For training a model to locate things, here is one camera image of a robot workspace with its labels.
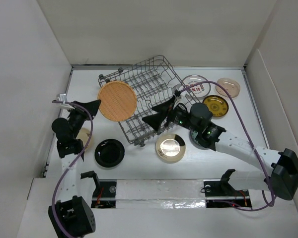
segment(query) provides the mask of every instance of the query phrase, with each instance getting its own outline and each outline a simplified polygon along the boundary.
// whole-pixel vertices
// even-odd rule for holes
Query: dish rack
[[[132,87],[137,96],[137,109],[132,117],[119,122],[126,139],[130,144],[145,146],[145,141],[175,126],[171,123],[164,127],[162,123],[158,132],[142,121],[143,117],[155,114],[151,108],[169,100],[173,96],[174,87],[184,83],[164,56],[155,56],[107,76],[99,75],[99,85],[104,86],[111,81],[122,81]],[[190,110],[193,103],[199,100],[191,92],[190,99],[182,97],[181,102]]]

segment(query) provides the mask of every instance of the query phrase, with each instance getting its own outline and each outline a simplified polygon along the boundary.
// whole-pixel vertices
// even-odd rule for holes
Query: white wall
[[[269,143],[298,154],[298,0],[277,1],[257,45],[246,71]]]
[[[14,238],[71,71],[35,0],[0,0],[0,238]]]
[[[276,0],[38,0],[70,63],[243,66]]]

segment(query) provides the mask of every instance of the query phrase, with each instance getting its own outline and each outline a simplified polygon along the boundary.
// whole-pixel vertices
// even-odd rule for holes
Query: metal wire rack
[[[107,76],[99,75],[99,85],[104,86],[111,81],[123,81],[131,86],[137,96],[137,109],[132,117],[119,125],[130,144],[145,146],[145,141],[171,129],[175,124],[165,128],[162,124],[158,132],[142,121],[143,117],[155,114],[151,108],[170,99],[174,87],[181,84],[185,87],[172,65],[164,56],[155,56],[127,68],[119,68],[117,72]],[[188,109],[199,100],[190,91],[190,99],[184,97]]]

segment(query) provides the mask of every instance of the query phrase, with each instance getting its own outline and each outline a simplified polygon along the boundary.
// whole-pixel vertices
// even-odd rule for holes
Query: beige back wall
[[[276,0],[38,0],[72,64],[243,66]]]
[[[270,19],[246,71],[271,147],[298,154],[298,0],[278,0]]]

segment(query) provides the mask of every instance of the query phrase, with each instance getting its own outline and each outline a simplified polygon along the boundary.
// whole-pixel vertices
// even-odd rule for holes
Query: black plate
[[[115,139],[102,141],[95,150],[96,162],[105,168],[118,165],[125,156],[125,148],[121,142]]]

